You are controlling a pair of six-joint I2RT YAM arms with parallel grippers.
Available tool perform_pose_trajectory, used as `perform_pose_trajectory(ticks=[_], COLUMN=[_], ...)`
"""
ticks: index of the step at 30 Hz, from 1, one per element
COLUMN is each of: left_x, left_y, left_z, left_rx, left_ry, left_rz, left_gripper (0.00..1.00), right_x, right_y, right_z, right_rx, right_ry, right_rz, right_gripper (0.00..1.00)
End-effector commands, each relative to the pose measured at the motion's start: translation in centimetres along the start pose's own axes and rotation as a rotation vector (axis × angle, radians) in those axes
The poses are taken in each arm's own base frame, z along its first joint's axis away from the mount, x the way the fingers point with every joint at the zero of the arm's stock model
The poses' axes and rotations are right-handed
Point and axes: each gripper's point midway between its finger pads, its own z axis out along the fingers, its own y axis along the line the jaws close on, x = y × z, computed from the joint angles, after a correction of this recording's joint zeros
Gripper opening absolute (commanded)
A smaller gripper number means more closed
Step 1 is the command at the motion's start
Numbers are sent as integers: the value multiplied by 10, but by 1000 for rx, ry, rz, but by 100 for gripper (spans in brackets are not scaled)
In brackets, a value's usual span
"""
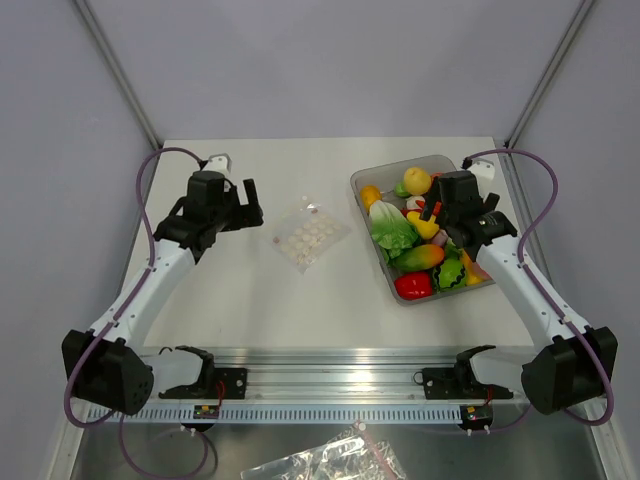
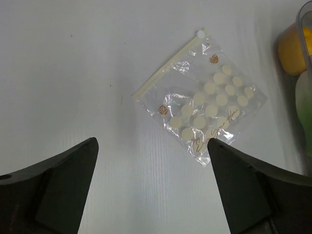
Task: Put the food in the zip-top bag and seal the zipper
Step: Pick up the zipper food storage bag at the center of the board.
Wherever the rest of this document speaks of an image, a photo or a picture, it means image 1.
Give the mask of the clear dotted zip bag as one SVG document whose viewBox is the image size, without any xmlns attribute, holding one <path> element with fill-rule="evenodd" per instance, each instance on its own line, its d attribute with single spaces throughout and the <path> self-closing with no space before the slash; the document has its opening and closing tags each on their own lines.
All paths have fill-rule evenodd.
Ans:
<svg viewBox="0 0 640 480">
<path fill-rule="evenodd" d="M 350 228 L 322 204 L 304 195 L 266 225 L 266 243 L 300 274 L 336 244 Z"/>
</svg>

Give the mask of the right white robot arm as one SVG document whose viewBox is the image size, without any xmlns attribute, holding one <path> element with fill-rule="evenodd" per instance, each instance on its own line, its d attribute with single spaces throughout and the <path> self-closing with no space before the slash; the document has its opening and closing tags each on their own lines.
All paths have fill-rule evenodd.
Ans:
<svg viewBox="0 0 640 480">
<path fill-rule="evenodd" d="M 482 346 L 458 355 L 456 389 L 476 396 L 487 386 L 523 394 L 549 415 L 604 396 L 614 405 L 611 376 L 618 342 L 594 328 L 558 294 L 524 250 L 516 227 L 497 211 L 498 195 L 482 197 L 468 170 L 438 176 L 422 213 L 437 223 L 500 288 L 526 327 L 533 352 Z"/>
</svg>

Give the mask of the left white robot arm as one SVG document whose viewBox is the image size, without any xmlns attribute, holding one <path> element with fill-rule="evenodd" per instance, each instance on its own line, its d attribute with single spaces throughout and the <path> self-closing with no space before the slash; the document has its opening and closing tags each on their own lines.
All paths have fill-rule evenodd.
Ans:
<svg viewBox="0 0 640 480">
<path fill-rule="evenodd" d="M 238 369 L 217 370 L 213 355 L 178 346 L 164 354 L 139 354 L 151 326 L 183 278 L 221 232 L 263 223 L 255 183 L 243 182 L 247 201 L 222 173 L 191 175 L 184 196 L 150 236 L 149 257 L 111 307 L 85 332 L 62 342 L 67 374 L 64 401 L 77 398 L 133 416 L 157 395 L 169 399 L 222 399 Z"/>
</svg>

